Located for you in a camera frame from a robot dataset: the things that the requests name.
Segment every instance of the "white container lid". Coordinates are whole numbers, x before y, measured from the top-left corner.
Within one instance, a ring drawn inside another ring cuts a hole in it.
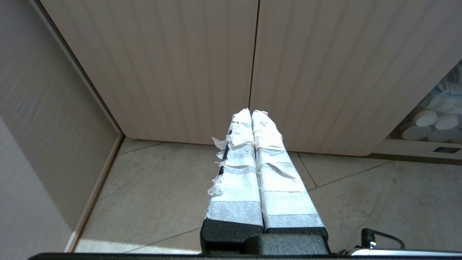
[[[420,140],[432,132],[428,126],[416,126],[414,122],[407,123],[400,128],[401,137],[404,140]]]
[[[451,142],[453,143],[462,143],[462,132],[459,131],[457,134],[451,138]]]
[[[438,120],[438,115],[433,110],[421,110],[412,117],[417,126],[430,126]]]
[[[448,130],[456,127],[459,124],[457,115],[445,115],[438,117],[435,123],[435,128],[438,130]]]
[[[430,142],[445,142],[452,139],[458,133],[457,129],[451,128],[446,130],[434,130],[428,135]]]
[[[444,94],[462,95],[462,85],[447,80],[440,81],[435,88]]]

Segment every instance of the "cabinet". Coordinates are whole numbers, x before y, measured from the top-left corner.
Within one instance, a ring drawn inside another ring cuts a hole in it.
[[[250,107],[288,150],[368,155],[461,59],[461,4],[263,0]]]
[[[212,144],[249,104],[257,0],[42,0],[130,138]]]
[[[456,0],[42,0],[125,134],[211,143],[243,107],[288,150],[368,155],[461,59]]]
[[[462,61],[377,147],[375,153],[462,159]]]

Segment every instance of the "wooden wall panel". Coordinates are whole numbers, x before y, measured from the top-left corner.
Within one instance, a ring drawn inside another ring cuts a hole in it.
[[[118,134],[27,0],[0,24],[0,259],[23,260],[65,250]]]

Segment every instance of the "white plastic container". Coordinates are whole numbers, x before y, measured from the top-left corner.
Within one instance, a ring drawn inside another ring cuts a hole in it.
[[[462,144],[462,131],[458,130],[457,134],[451,138],[451,142]]]
[[[442,80],[419,106],[444,114],[462,115],[462,85]]]
[[[445,77],[445,80],[462,84],[462,64],[457,64]]]
[[[428,126],[417,126],[414,122],[404,124],[400,128],[401,138],[404,140],[420,140],[427,137],[432,132]]]
[[[455,128],[459,124],[457,115],[440,116],[435,123],[435,128],[438,130],[448,130]]]
[[[416,107],[410,114],[417,126],[430,126],[438,120],[438,114],[429,109]]]
[[[428,135],[428,141],[430,142],[446,142],[454,138],[457,135],[458,131],[455,128],[447,130],[434,130]]]

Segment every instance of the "white cup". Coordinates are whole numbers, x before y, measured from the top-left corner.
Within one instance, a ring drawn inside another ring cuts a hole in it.
[[[436,129],[428,135],[428,140],[430,142],[445,142],[452,139],[458,133],[457,129],[451,128],[446,130]]]
[[[462,143],[462,131],[458,131],[458,133],[455,134],[451,138],[451,142],[453,142],[453,143]]]
[[[414,122],[404,124],[400,128],[401,138],[404,140],[420,140],[432,132],[428,126],[417,126]]]
[[[438,130],[448,130],[456,127],[459,124],[457,115],[445,115],[438,117],[435,123],[435,128]]]
[[[416,107],[410,114],[417,126],[430,126],[438,120],[438,114],[429,109]]]

